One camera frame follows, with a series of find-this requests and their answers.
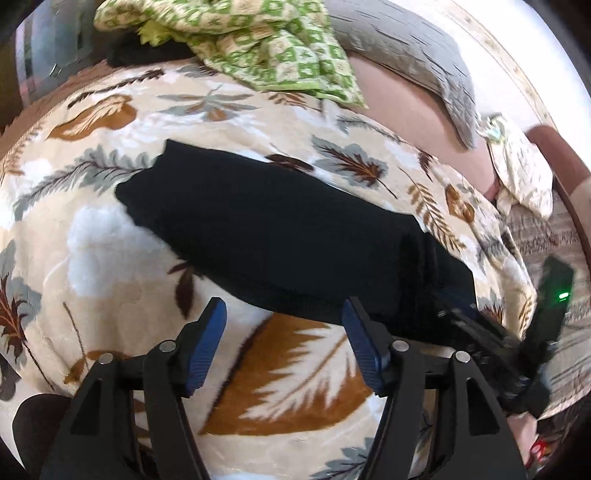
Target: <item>green patterned towel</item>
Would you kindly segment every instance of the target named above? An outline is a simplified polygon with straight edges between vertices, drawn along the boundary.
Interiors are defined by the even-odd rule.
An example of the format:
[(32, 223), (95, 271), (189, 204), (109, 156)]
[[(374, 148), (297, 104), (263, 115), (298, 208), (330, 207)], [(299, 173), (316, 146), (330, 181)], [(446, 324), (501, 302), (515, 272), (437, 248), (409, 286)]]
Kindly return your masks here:
[(365, 105), (322, 0), (107, 0), (95, 27), (139, 25), (142, 43), (186, 43), (256, 90), (303, 90)]

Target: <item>brown leaf pattern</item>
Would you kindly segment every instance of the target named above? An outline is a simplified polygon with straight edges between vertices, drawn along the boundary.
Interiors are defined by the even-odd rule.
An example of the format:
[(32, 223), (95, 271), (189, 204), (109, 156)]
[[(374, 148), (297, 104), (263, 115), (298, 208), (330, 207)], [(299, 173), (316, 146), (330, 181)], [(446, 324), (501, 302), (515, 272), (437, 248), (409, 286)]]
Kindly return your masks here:
[(466, 223), (474, 221), (474, 207), (460, 198), (460, 194), (453, 187), (448, 185), (445, 189), (445, 197), (449, 213), (454, 217), (464, 220)]
[(505, 247), (509, 251), (509, 253), (515, 258), (519, 258), (519, 249), (513, 241), (513, 237), (509, 233), (509, 230), (505, 230), (503, 233), (501, 233), (501, 240), (503, 242), (503, 245), (505, 245)]
[(287, 168), (289, 170), (295, 171), (303, 171), (303, 172), (311, 172), (314, 171), (314, 167), (305, 161), (301, 161), (297, 158), (287, 157), (286, 155), (280, 155), (278, 153), (273, 153), (271, 155), (267, 155), (265, 157), (267, 160), (270, 160), (273, 164), (279, 165), (281, 167)]
[(178, 309), (183, 314), (185, 320), (189, 319), (191, 308), (193, 307), (193, 300), (195, 295), (194, 278), (195, 269), (189, 265), (188, 262), (182, 262), (175, 265), (168, 271), (168, 274), (182, 271), (176, 288), (174, 289), (174, 300)]
[(427, 230), (445, 248), (460, 253), (466, 245), (449, 228), (429, 189), (422, 183), (416, 183), (403, 169), (400, 170), (413, 183), (407, 193), (411, 196), (410, 203), (416, 208), (417, 215), (423, 216), (423, 223)]
[(503, 317), (505, 316), (505, 306), (500, 303), (493, 303), (491, 305), (485, 305), (482, 309), (490, 318), (496, 320), (499, 325), (503, 325)]
[(0, 326), (4, 327), (1, 336), (8, 336), (8, 349), (14, 347), (14, 358), (17, 359), (22, 354), (22, 347), (27, 341), (25, 332), (22, 329), (21, 322), (25, 313), (18, 313), (18, 308), (23, 303), (23, 299), (9, 299), (7, 296), (7, 281), (9, 274), (7, 273), (0, 279)]
[[(201, 434), (263, 436), (321, 430), (351, 415), (372, 392), (363, 383), (353, 358), (352, 375), (343, 378), (336, 397), (327, 403), (328, 381), (318, 382), (318, 377), (332, 375), (331, 361), (340, 364), (348, 361), (343, 357), (343, 350), (350, 347), (341, 331), (335, 331), (334, 336), (329, 334), (328, 342), (323, 343), (317, 332), (327, 334), (329, 331), (323, 330), (326, 328), (335, 329), (278, 313), (263, 323), (244, 344), (241, 360), (224, 384)], [(317, 348), (307, 351), (306, 345), (318, 341), (322, 343)], [(289, 373), (290, 365), (306, 355), (314, 358), (310, 375), (300, 378)], [(267, 410), (265, 406), (263, 409), (268, 411), (265, 418), (249, 414), (265, 401), (273, 390), (270, 386), (278, 380), (286, 382), (280, 388), (279, 397), (300, 396), (305, 398), (303, 403), (285, 408), (275, 416), (271, 413), (273, 408)]]
[[(0, 327), (3, 327), (0, 336), (8, 337), (6, 353), (9, 353), (12, 346), (15, 361), (22, 355), (23, 349), (26, 349), (28, 357), (33, 361), (47, 385), (54, 390), (53, 385), (43, 373), (41, 365), (27, 345), (27, 338), (22, 328), (22, 321), (29, 315), (34, 317), (35, 312), (40, 308), (41, 295), (25, 285), (21, 278), (12, 277), (15, 249), (13, 240), (0, 252), (0, 269), (3, 272), (0, 278)], [(21, 306), (29, 307), (27, 308), (29, 313), (19, 311)]]
[(137, 110), (129, 104), (129, 95), (111, 95), (94, 106), (87, 108), (77, 117), (55, 127), (48, 138), (76, 141), (88, 137), (98, 128), (119, 130), (137, 116)]
[(31, 143), (31, 140), (41, 132), (43, 125), (44, 122), (42, 120), (38, 121), (4, 156), (0, 163), (0, 186), (4, 182), (4, 178), (8, 175), (15, 177), (24, 175), (20, 165), (22, 154), (25, 147)]
[(127, 85), (131, 85), (132, 83), (143, 82), (144, 80), (159, 79), (163, 75), (164, 75), (163, 69), (148, 70), (147, 72), (143, 73), (142, 75), (122, 80), (121, 82), (118, 82), (115, 85), (110, 85), (108, 87), (101, 88), (99, 90), (88, 90), (86, 92), (81, 93), (73, 101), (71, 101), (68, 104), (68, 108), (72, 108), (77, 103), (80, 103), (82, 100), (87, 99), (89, 96), (94, 95), (95, 93), (112, 92), (113, 90), (117, 90), (118, 88), (125, 87)]
[(269, 95), (269, 100), (271, 100), (276, 105), (290, 105), (290, 106), (299, 106), (302, 108), (316, 110), (320, 112), (320, 108), (313, 107), (308, 104), (307, 100), (311, 99), (315, 102), (319, 102), (317, 99), (312, 99), (307, 95), (302, 93), (294, 93), (294, 92), (273, 92)]
[(371, 188), (379, 183), (395, 199), (398, 198), (382, 181), (382, 177), (388, 172), (388, 166), (368, 156), (357, 144), (340, 147), (328, 140), (313, 136), (312, 145), (324, 157), (316, 161), (316, 165), (320, 168), (347, 177), (351, 185), (361, 184)]
[(432, 161), (433, 161), (433, 155), (431, 155), (430, 153), (427, 153), (423, 150), (419, 150), (419, 155), (418, 155), (419, 165), (423, 169), (423, 172), (425, 172), (425, 175), (427, 176), (427, 178), (431, 181), (433, 181), (433, 179), (431, 178), (431, 175), (429, 175), (429, 169), (430, 169)]
[(531, 317), (533, 309), (534, 299), (528, 296), (525, 299), (524, 304), (521, 306), (521, 310), (519, 311), (519, 325), (521, 325), (522, 329), (525, 328), (528, 324), (528, 320)]

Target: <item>black cloth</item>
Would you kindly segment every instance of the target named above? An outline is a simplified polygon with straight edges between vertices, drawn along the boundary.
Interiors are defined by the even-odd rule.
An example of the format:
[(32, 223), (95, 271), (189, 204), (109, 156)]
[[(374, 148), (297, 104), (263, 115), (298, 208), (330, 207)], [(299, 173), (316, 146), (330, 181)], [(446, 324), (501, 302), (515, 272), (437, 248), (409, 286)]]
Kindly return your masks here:
[(418, 327), (431, 331), (431, 287), (476, 301), (470, 270), (413, 216), (277, 164), (168, 140), (115, 193), (198, 273), (274, 312), (340, 323), (344, 300), (357, 296), (393, 334), (416, 338)]
[(26, 399), (18, 407), (12, 421), (14, 442), (22, 465), (33, 480), (41, 475), (43, 462), (71, 401), (61, 395), (41, 394)]
[(184, 60), (195, 54), (186, 43), (169, 40), (152, 47), (146, 43), (142, 45), (135, 31), (123, 34), (107, 52), (107, 64), (111, 67), (129, 67), (150, 65), (161, 61)]

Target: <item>pillow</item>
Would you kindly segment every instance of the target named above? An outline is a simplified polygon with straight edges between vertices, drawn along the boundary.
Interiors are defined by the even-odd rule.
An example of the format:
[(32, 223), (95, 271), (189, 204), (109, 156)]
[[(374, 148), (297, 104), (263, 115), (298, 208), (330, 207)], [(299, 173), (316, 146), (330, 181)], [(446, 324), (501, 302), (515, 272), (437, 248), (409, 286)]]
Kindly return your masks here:
[(345, 50), (355, 51), (438, 94), (464, 145), (478, 146), (472, 79), (448, 34), (385, 0), (324, 3), (336, 39)]
[(439, 97), (357, 54), (351, 54), (349, 61), (369, 106), (369, 110), (351, 110), (453, 167), (488, 200), (496, 198), (499, 183), (484, 138), (477, 136), (476, 148), (466, 150)]

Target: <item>fleece blanket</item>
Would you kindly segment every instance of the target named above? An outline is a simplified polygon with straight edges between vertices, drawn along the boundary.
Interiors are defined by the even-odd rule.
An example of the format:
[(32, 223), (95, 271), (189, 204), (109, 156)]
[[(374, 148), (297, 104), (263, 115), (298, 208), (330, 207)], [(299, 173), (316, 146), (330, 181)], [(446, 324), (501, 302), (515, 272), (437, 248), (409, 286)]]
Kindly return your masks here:
[(219, 296), (228, 325), (204, 387), (184, 403), (211, 474), (345, 479), (363, 466), (384, 403), (343, 328), (266, 312), (194, 276), (115, 199), (167, 138), (278, 162), (414, 215), (470, 268), (481, 310), (518, 335), (529, 324), (535, 290), (512, 236), (451, 167), (331, 100), (163, 63), (70, 95), (0, 161), (0, 352), (41, 391), (73, 395), (101, 353), (142, 355)]

